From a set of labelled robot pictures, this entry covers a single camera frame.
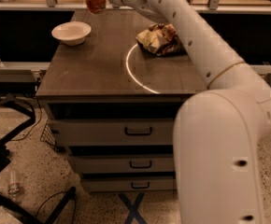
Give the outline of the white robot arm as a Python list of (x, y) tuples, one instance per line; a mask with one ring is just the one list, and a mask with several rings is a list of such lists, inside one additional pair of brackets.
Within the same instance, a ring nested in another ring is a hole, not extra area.
[(264, 224), (257, 145), (271, 131), (271, 88), (186, 0), (108, 0), (166, 19), (207, 88), (174, 122), (182, 224)]

